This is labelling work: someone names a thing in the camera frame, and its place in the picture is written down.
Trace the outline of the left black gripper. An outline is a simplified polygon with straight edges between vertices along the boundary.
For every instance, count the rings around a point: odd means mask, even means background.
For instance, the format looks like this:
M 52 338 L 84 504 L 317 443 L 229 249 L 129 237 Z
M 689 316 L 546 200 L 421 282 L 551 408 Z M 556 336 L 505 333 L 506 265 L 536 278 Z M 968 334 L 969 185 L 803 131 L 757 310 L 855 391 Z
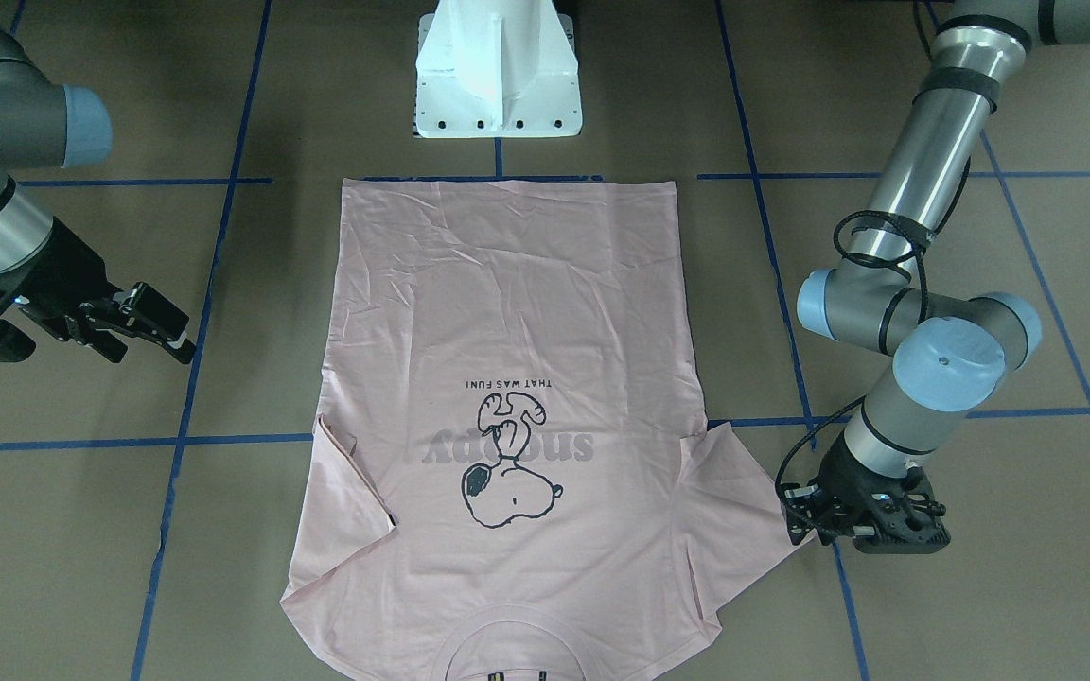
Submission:
M 818 492 L 810 497 L 810 515 L 820 526 L 818 538 L 822 544 L 829 546 L 837 537 L 849 537 L 856 546 L 874 546 L 879 542 L 873 496 L 887 491 L 886 476 L 867 469 L 847 443 L 835 440 L 823 454 L 812 483 L 818 485 Z

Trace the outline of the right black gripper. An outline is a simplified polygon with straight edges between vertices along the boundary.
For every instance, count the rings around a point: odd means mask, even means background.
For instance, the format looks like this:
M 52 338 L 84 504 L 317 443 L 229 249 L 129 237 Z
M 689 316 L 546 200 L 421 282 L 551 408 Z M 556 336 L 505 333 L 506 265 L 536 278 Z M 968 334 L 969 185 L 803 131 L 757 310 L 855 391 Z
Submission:
M 120 362 L 128 345 L 112 333 L 94 327 L 83 305 L 105 305 L 118 293 L 109 283 L 102 258 L 60 220 L 52 221 L 48 238 L 31 258 L 0 273 L 4 299 L 26 297 L 25 315 L 58 341 L 94 349 L 112 363 Z M 152 341 L 182 365 L 190 365 L 196 346 L 187 338 L 189 316 L 160 290 L 137 283 L 118 293 L 122 333 Z

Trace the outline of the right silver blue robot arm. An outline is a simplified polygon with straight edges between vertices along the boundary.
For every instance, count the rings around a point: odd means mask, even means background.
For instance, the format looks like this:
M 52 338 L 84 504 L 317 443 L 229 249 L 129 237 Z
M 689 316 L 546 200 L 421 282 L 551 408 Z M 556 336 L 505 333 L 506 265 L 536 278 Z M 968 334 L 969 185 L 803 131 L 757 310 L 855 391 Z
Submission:
M 112 363 L 125 357 L 125 338 L 150 341 L 183 365 L 194 358 L 187 315 L 147 283 L 114 285 L 102 258 L 11 174 L 98 163 L 112 143 L 102 99 L 49 81 L 0 25 L 0 362 L 34 353 L 34 340 L 5 319 L 14 306 L 56 340 Z

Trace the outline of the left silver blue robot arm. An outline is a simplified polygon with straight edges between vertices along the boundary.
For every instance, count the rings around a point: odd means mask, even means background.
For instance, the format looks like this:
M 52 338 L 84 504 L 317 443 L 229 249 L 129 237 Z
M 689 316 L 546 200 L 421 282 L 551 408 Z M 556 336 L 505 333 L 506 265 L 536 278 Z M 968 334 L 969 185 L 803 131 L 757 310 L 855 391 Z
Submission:
M 833 269 L 806 277 L 806 329 L 891 358 L 804 484 L 775 479 L 790 540 L 839 537 L 865 554 L 948 546 L 924 465 L 966 413 L 1041 344 L 1022 297 L 938 296 L 925 255 L 957 205 L 1005 81 L 1037 46 L 1090 44 L 1090 1 L 957 1 L 927 44 L 930 69 L 864 210 L 836 224 Z

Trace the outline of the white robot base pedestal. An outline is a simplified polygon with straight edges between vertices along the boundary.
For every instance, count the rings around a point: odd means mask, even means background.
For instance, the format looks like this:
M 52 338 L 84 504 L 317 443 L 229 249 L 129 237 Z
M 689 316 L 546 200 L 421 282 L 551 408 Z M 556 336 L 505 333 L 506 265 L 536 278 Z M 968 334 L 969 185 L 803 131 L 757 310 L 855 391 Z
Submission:
M 583 129 L 571 13 L 554 1 L 441 1 L 417 22 L 421 138 L 571 137 Z

